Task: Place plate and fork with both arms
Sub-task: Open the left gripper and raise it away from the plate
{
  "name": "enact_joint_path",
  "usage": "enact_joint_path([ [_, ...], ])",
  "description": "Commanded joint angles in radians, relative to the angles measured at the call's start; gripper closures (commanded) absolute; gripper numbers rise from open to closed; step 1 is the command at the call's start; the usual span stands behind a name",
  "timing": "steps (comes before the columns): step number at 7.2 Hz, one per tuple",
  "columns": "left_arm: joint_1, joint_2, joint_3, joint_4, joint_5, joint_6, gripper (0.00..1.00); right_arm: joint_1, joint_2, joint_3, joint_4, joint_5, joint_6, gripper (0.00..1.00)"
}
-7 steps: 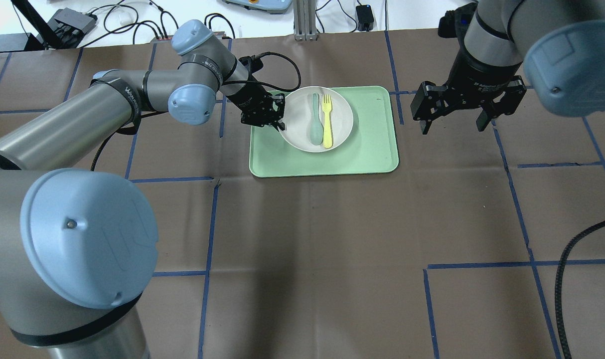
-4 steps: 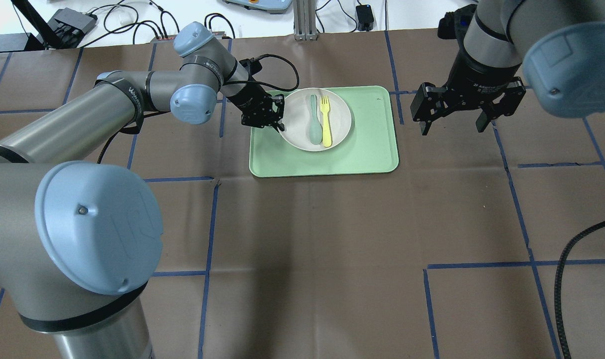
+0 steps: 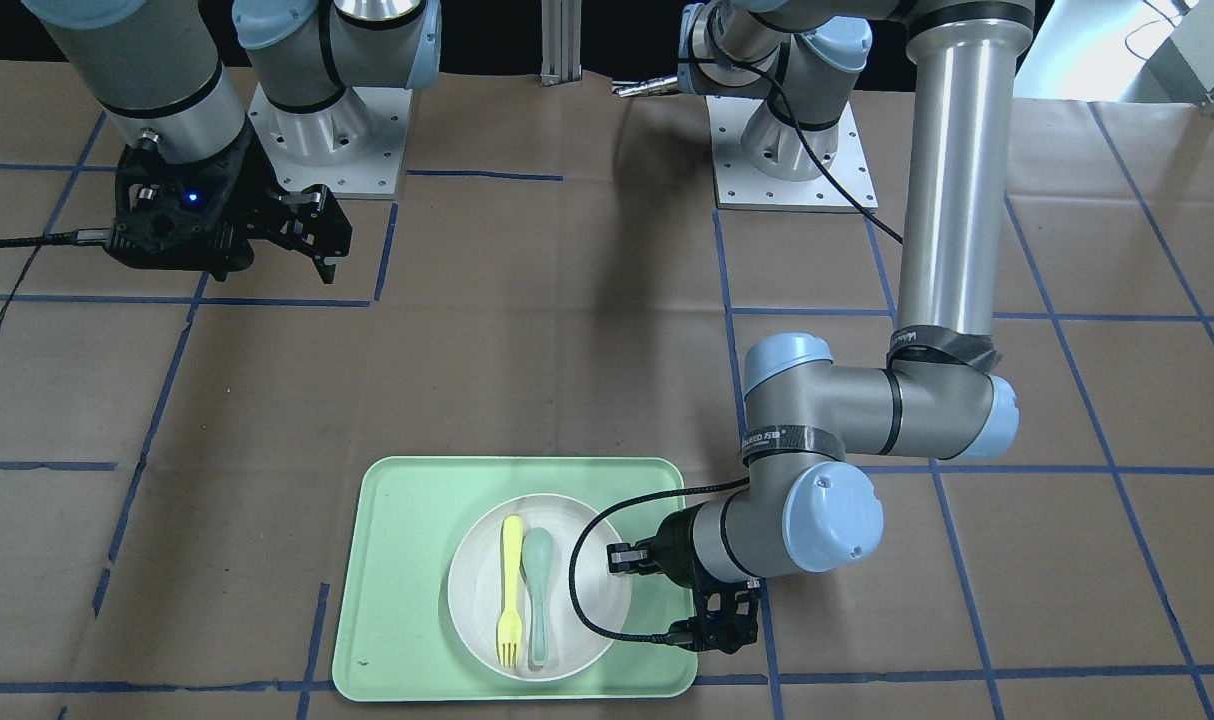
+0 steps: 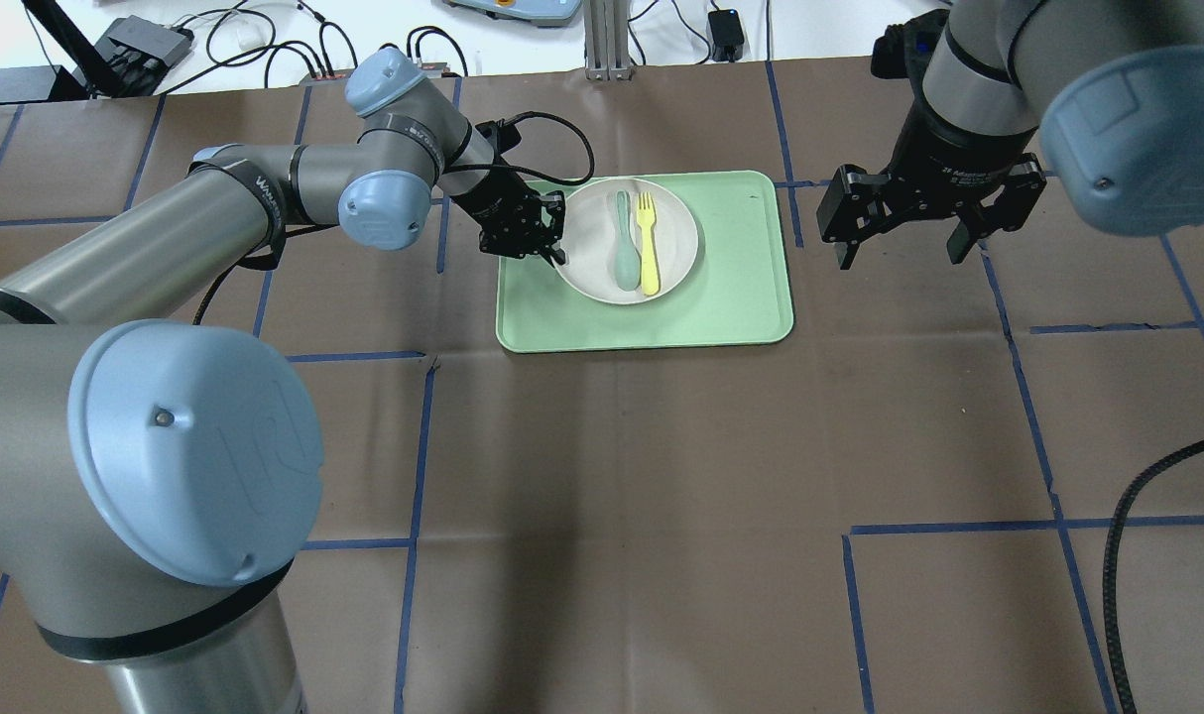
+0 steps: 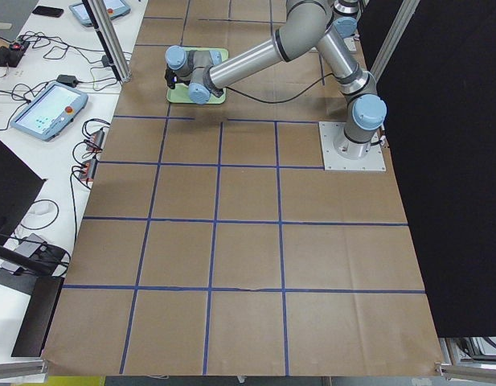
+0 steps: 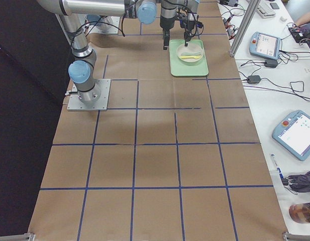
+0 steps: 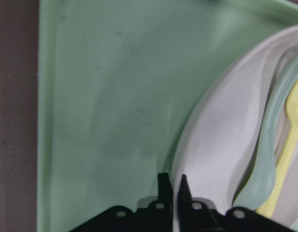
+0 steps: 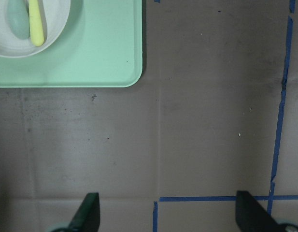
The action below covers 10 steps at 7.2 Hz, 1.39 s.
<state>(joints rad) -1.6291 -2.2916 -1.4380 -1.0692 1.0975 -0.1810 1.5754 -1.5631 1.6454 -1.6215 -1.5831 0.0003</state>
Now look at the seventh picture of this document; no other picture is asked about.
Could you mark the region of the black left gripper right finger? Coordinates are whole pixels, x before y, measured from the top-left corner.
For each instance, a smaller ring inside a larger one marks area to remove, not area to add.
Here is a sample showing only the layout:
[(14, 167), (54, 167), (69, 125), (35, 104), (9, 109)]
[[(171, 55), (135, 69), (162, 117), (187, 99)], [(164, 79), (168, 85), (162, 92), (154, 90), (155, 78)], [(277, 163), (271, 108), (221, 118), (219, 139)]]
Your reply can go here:
[(177, 220), (181, 232), (291, 232), (292, 229), (244, 207), (220, 214), (212, 201), (193, 198), (186, 175), (177, 196)]

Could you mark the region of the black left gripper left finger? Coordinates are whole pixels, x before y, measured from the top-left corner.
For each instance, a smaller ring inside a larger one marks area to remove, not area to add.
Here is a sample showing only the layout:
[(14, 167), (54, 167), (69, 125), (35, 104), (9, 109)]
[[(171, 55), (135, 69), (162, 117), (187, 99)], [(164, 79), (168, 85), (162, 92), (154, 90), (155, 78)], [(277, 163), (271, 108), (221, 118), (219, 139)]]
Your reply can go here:
[(168, 173), (157, 175), (158, 196), (146, 208), (132, 212), (113, 206), (78, 227), (73, 232), (171, 232), (173, 230), (173, 191)]

